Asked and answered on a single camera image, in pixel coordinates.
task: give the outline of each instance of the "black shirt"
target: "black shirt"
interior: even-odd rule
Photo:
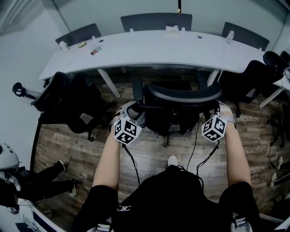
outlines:
[[[93,187],[70,231],[87,232],[109,217],[115,232],[230,231],[233,212],[246,217],[255,230],[259,211],[250,184],[230,186],[217,204],[204,196],[196,175],[170,166],[145,180],[120,205],[115,190]]]

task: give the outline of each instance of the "office chair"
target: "office chair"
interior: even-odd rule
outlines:
[[[86,74],[77,74],[69,79],[66,74],[57,72],[44,85],[42,93],[28,90],[20,83],[13,86],[12,91],[19,97],[33,99],[32,106],[42,112],[41,124],[67,124],[74,133],[88,132],[88,140],[94,141],[92,130],[102,122],[107,108],[100,91],[93,80]]]
[[[252,32],[246,28],[240,27],[229,22],[225,22],[225,25],[222,30],[222,37],[227,37],[230,30],[235,32],[233,40],[238,41],[243,44],[247,44],[256,49],[262,49],[264,51],[269,44],[269,40],[266,38]]]
[[[279,136],[281,136],[282,143],[280,144],[280,147],[284,147],[285,140],[284,140],[284,133],[286,135],[286,139],[290,141],[290,107],[289,105],[283,104],[283,124],[281,122],[279,114],[275,114],[272,119],[267,120],[267,124],[271,123],[272,126],[276,127],[278,129],[277,134],[274,136],[274,140],[270,143],[270,146],[273,146],[273,144],[277,141]]]
[[[289,66],[275,52],[263,55],[264,63],[252,60],[241,74],[223,72],[220,83],[223,94],[237,107],[237,117],[241,115],[239,102],[251,103],[260,90],[282,79],[284,70]]]
[[[62,37],[57,38],[55,42],[59,44],[61,41],[64,41],[70,47],[75,44],[79,44],[82,41],[89,40],[92,36],[95,36],[96,38],[101,37],[101,33],[96,24],[90,24],[76,29],[63,35]]]
[[[207,87],[206,78],[199,76],[198,86],[198,90],[192,91],[190,81],[162,81],[144,86],[140,77],[133,81],[134,99],[139,102],[133,110],[140,114],[145,111],[142,126],[167,137],[164,147],[169,146],[170,133],[191,131],[201,112],[209,119],[209,110],[218,108],[215,99],[222,94],[220,84],[216,82]]]
[[[183,27],[186,31],[191,30],[192,15],[178,13],[148,13],[132,14],[122,16],[121,21],[125,32],[147,31],[147,30],[165,30],[166,26],[177,25],[179,30]]]

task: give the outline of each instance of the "forearm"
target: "forearm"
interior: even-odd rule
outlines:
[[[228,185],[245,181],[251,184],[250,167],[238,131],[233,123],[227,123],[227,179]]]
[[[114,140],[114,128],[108,136],[98,167],[95,172],[93,186],[106,185],[118,189],[120,178],[120,142]]]

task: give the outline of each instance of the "person in black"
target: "person in black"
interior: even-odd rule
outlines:
[[[1,174],[5,178],[0,179],[0,205],[10,207],[11,212],[17,214],[19,212],[18,198],[36,202],[66,191],[70,192],[71,196],[75,196],[76,182],[74,180],[53,181],[63,171],[66,171],[66,166],[62,160],[38,174],[27,171],[24,167],[18,170],[2,170]]]
[[[230,110],[222,115],[232,117]],[[227,123],[225,135],[229,187],[219,203],[204,196],[198,176],[170,165],[143,181],[119,204],[120,143],[114,140],[113,131],[107,138],[93,187],[70,232],[105,231],[104,224],[108,222],[115,232],[226,232],[235,231],[238,225],[257,231],[259,211],[252,193],[250,168],[233,123]]]

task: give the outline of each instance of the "white helmet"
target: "white helmet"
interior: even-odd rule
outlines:
[[[18,156],[6,143],[0,144],[0,170],[19,167]]]

